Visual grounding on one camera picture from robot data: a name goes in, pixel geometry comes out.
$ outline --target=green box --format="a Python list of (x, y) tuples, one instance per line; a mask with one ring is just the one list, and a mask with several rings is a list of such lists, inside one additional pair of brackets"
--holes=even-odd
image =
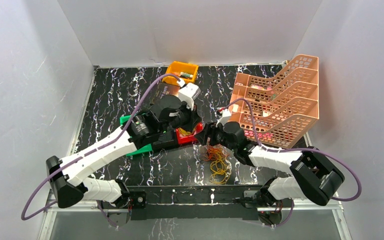
[[(123, 123), (127, 122), (129, 120), (129, 118), (130, 118), (130, 115), (120, 117), (120, 125), (123, 125)], [(152, 150), (153, 149), (152, 149), (151, 144), (148, 144), (146, 146), (143, 146), (141, 149), (138, 149), (134, 152), (126, 154), (126, 156), (128, 157), (128, 156), (133, 156), (136, 154), (148, 153), (148, 152), (151, 152)]]

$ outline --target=metal frame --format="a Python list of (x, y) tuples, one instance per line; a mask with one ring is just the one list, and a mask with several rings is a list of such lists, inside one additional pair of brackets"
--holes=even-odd
[[(246, 63), (231, 63), (231, 64), (200, 64), (200, 67), (208, 66), (252, 66), (252, 65), (281, 65), (283, 68), (286, 66), (287, 61), (272, 61), (272, 62), (246, 62)], [(168, 67), (167, 62), (162, 62), (159, 65), (141, 66), (141, 68), (165, 68)], [(96, 66), (97, 69), (114, 69), (113, 66)], [(122, 68), (137, 68), (138, 66), (123, 66)]]
[[(77, 137), (80, 134), (80, 130), (82, 128), (82, 122), (83, 122), (83, 117), (86, 114), (86, 107), (89, 101), (89, 97), (91, 95), (92, 91), (92, 86), (95, 81), (95, 74), (93, 74), (92, 82), (90, 84), (89, 92), (87, 94), (87, 98), (85, 100), (85, 103), (82, 108), (82, 113), (80, 115), (79, 121), (78, 121), (78, 126), (76, 128), (76, 131), (74, 132), (72, 142), (71, 142), (71, 147), (68, 152), (69, 155), (71, 155), (75, 149), (76, 146), (76, 141)], [(307, 146), (312, 146), (312, 142), (310, 140), (310, 136), (308, 132), (304, 135), (304, 140), (305, 144)], [(52, 191), (49, 191), (49, 196), (48, 196), (48, 202), (54, 201), (55, 197)], [(332, 214), (336, 223), (336, 227), (338, 229), (339, 235), (341, 240), (351, 240), (351, 234), (348, 229), (347, 222), (344, 217), (344, 208), (342, 206), (342, 203), (340, 201), (334, 201), (331, 200), (326, 206), (319, 206), (314, 203), (312, 203), (309, 200), (295, 200), (295, 207), (293, 208), (294, 210), (297, 211), (303, 211), (303, 210), (332, 210)], [(284, 210), (290, 210), (290, 207), (285, 207), (283, 208)], [(268, 208), (268, 207), (259, 207), (257, 209), (258, 211), (270, 211), (273, 210), (273, 208)], [(127, 213), (127, 209), (106, 209), (107, 212), (109, 213)], [(55, 220), (57, 217), (58, 212), (100, 212), (98, 209), (98, 204), (96, 201), (92, 200), (85, 200), (77, 203), (76, 205), (68, 208), (59, 208), (56, 205), (51, 206), (48, 208), (48, 210), (44, 213), (43, 221), (42, 221), (42, 226), (39, 232), (38, 240), (49, 240), (51, 238), (52, 230), (54, 228)]]

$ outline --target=white plastic casing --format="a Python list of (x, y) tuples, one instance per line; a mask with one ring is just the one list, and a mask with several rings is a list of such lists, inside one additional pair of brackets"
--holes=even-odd
[(221, 117), (218, 119), (216, 126), (219, 124), (225, 125), (229, 121), (231, 116), (232, 116), (232, 113), (228, 109), (224, 109), (221, 112)]
[[(266, 147), (272, 150), (279, 151), (273, 147)], [(276, 169), (284, 173), (292, 175), (289, 167), (292, 161), (298, 160), (302, 153), (300, 151), (290, 152), (270, 152), (264, 150), (261, 146), (256, 146), (249, 154), (249, 159), (255, 167), (266, 167)]]
[(294, 177), (276, 178), (268, 187), (268, 192), (277, 200), (282, 199), (306, 199), (297, 180)]
[(177, 84), (178, 84), (180, 87), (183, 87), (183, 86), (186, 84), (186, 82), (185, 82), (185, 80), (183, 80), (183, 78), (181, 78), (181, 77), (179, 77), (179, 79), (180, 79), (180, 80), (177, 81)]
[(122, 195), (122, 190), (115, 180), (99, 180), (87, 177), (83, 181), (87, 192), (84, 193), (82, 200), (102, 200), (113, 203)]
[[(108, 135), (106, 138), (98, 141), (92, 146), (78, 153), (62, 158), (61, 159), (62, 163), (60, 164), (61, 167), (75, 160), (80, 156), (83, 157), (77, 163), (74, 163), (73, 165), (71, 165), (70, 167), (67, 167), (62, 171), (63, 175), (68, 176), (67, 182), (69, 182), (73, 186), (78, 186), (79, 184), (82, 183), (84, 179), (86, 179), (92, 173), (96, 172), (98, 169), (111, 163), (112, 161), (116, 160), (121, 156), (124, 156), (126, 154), (136, 151), (137, 149), (135, 147), (135, 144), (128, 141), (130, 136), (127, 133), (127, 131), (123, 133), (123, 135), (118, 139), (118, 141), (114, 142), (113, 144), (103, 149), (100, 149), (100, 150), (97, 149), (98, 147), (106, 143), (109, 143), (110, 141), (117, 138), (117, 136), (121, 132), (122, 132), (122, 127), (120, 126), (114, 132)], [(88, 156), (85, 156), (86, 153), (94, 149), (96, 149), (97, 151)]]
[(189, 109), (194, 109), (194, 100), (197, 98), (197, 96), (201, 93), (200, 88), (193, 84), (188, 83), (185, 87), (181, 88), (178, 91), (177, 97), (181, 101), (185, 101), (187, 103), (187, 107)]

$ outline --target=black marble surface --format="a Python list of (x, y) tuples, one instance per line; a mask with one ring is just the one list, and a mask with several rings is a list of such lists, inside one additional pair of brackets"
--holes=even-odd
[[(280, 65), (200, 66), (195, 84), (201, 94), (195, 101), (204, 122), (217, 120), (215, 109), (226, 106), (236, 73), (273, 77)], [(120, 117), (130, 115), (146, 88), (166, 67), (98, 68), (86, 107), (76, 151), (83, 150), (105, 138), (120, 126)], [(150, 104), (148, 97), (144, 106)], [(295, 145), (305, 147), (304, 139)], [(121, 179), (127, 186), (199, 186), (210, 182), (210, 163), (202, 160), (205, 146), (197, 144), (180, 149), (161, 150), (129, 157), (120, 157), (92, 174), (92, 178)], [(282, 172), (240, 164), (228, 157), (231, 176), (228, 185), (262, 185)]]

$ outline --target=peach desk organizer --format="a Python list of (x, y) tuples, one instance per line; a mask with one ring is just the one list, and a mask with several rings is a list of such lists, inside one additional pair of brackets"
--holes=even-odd
[(258, 136), (245, 102), (229, 107), (230, 121), (248, 138), (291, 148), (319, 119), (319, 59), (298, 55), (272, 78), (238, 73), (230, 102), (238, 98), (249, 100)]

